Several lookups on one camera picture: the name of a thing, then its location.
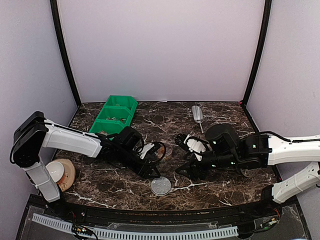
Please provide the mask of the clear plastic lid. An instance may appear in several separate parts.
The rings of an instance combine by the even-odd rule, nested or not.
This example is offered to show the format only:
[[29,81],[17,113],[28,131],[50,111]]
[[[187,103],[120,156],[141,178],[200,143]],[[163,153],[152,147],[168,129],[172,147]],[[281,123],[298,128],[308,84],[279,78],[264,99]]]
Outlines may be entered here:
[[158,196],[164,196],[172,190],[172,184],[166,177],[155,178],[151,181],[151,191]]

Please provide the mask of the clear plastic container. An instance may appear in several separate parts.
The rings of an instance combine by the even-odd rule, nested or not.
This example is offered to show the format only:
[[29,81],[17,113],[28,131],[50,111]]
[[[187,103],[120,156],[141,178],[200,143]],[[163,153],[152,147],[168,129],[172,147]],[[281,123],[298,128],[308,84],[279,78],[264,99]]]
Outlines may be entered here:
[[[172,152],[173,152],[173,147],[170,143],[168,142],[163,142],[164,146],[161,144],[160,147],[164,147],[166,149],[166,152],[164,152],[164,157],[162,158],[164,161],[169,161],[172,158]],[[156,156],[158,159],[160,159],[163,154],[159,154],[158,150],[156,151]]]

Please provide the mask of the metal scoop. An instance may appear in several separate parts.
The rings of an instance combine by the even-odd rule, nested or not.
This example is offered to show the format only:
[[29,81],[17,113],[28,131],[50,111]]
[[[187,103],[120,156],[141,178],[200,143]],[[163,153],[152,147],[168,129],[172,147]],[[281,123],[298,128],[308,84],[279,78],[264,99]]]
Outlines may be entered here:
[[203,116],[203,112],[202,112],[201,108],[197,105],[193,105],[191,107],[191,111],[193,114],[194,121],[199,124],[201,132],[204,133],[204,129],[202,127],[202,122],[204,121],[204,116]]

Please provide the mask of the green three-compartment bin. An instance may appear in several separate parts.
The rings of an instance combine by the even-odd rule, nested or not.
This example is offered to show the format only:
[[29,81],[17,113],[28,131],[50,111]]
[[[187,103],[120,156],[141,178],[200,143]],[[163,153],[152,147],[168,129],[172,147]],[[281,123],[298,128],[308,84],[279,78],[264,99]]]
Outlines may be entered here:
[[130,126],[138,102],[132,96],[110,95],[96,117],[90,133],[118,134]]

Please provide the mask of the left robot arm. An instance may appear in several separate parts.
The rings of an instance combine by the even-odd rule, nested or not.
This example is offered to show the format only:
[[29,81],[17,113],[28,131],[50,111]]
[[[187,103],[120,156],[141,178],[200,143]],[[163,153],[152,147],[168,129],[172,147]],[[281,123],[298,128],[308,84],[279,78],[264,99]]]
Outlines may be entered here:
[[51,210],[58,217],[67,218],[71,208],[62,200],[62,190],[41,159],[42,149],[62,150],[92,159],[114,159],[149,179],[160,177],[160,172],[148,155],[163,146],[159,141],[145,143],[142,135],[130,126],[119,133],[90,133],[59,125],[36,111],[15,130],[9,160],[25,171],[35,188],[51,203]]

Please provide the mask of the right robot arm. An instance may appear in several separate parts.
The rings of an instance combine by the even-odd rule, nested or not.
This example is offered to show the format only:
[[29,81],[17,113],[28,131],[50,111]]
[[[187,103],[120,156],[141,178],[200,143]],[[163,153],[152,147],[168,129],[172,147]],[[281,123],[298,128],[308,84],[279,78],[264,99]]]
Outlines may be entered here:
[[266,217],[289,198],[315,186],[320,181],[320,137],[285,138],[272,131],[240,138],[230,124],[216,124],[204,134],[205,139],[178,134],[174,141],[191,159],[178,167],[177,174],[190,180],[203,180],[210,170],[253,170],[284,163],[308,162],[298,173],[262,190],[255,213]]

